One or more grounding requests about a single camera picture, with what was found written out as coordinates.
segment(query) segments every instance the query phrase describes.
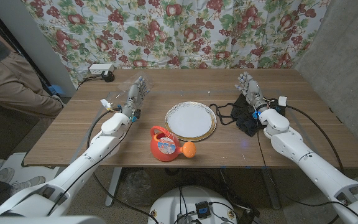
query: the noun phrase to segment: power strip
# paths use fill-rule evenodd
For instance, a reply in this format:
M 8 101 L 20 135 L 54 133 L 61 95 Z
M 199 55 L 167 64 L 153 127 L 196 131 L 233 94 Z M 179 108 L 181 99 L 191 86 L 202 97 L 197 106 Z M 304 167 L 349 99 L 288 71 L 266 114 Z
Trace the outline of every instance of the power strip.
M 89 68 L 92 75 L 100 75 L 103 71 L 114 71 L 114 66 L 112 64 L 93 64 Z

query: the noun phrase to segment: blue connector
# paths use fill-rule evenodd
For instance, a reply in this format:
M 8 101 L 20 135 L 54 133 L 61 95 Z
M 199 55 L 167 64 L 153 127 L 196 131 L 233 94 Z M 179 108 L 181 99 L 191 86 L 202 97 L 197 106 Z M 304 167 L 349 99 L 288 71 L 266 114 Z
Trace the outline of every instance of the blue connector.
M 252 117 L 253 117 L 254 119 L 258 119 L 258 113 L 255 111 L 255 112 L 252 114 Z

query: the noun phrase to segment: red watering can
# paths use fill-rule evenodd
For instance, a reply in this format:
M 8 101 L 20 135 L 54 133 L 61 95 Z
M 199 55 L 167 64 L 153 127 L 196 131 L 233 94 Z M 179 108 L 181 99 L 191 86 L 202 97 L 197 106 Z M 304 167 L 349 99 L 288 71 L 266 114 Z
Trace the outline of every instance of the red watering can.
M 150 135 L 152 136 L 150 142 L 152 154 L 160 161 L 169 162 L 181 153 L 187 158 L 192 158 L 196 154 L 194 143 L 186 142 L 183 147 L 180 147 L 177 136 L 161 126 L 153 126 Z

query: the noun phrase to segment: label on watering can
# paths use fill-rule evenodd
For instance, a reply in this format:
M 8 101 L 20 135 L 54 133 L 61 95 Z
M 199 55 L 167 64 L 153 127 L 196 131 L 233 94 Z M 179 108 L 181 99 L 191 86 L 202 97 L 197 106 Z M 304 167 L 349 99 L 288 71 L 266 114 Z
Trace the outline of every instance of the label on watering can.
M 170 138 L 160 138 L 157 146 L 166 155 L 173 154 L 176 149 L 175 143 Z

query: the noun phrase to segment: gold plate rim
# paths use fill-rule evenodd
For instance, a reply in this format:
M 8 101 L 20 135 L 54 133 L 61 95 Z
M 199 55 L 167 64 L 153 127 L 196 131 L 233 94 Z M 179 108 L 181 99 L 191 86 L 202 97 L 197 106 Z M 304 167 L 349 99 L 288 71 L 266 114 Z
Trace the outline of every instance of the gold plate rim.
M 168 125 L 168 121 L 167 121 L 167 116 L 168 114 L 171 112 L 172 109 L 174 109 L 175 107 L 177 107 L 178 105 L 181 105 L 181 104 L 185 104 L 185 103 L 188 103 L 188 104 L 193 104 L 193 105 L 202 105 L 203 107 L 207 108 L 208 110 L 210 110 L 210 117 L 211 117 L 211 121 L 212 121 L 212 125 L 211 125 L 211 128 L 205 133 L 203 134 L 202 136 L 198 136 L 198 137 L 194 137 L 194 138 L 189 138 L 189 137 L 183 137 L 183 136 L 180 136 L 178 134 L 175 134 L 172 129 L 169 127 Z M 194 101 L 187 101 L 187 102 L 182 102 L 182 103 L 178 103 L 177 105 L 175 106 L 172 106 L 171 109 L 168 110 L 167 114 L 165 115 L 165 127 L 166 129 L 175 134 L 179 140 L 182 140 L 182 141 L 200 141 L 200 140 L 203 140 L 205 138 L 207 138 L 208 136 L 210 136 L 216 129 L 216 116 L 214 114 L 214 111 L 211 110 L 211 108 L 207 107 L 205 104 L 202 104 L 202 103 L 198 103 L 198 102 L 194 102 Z

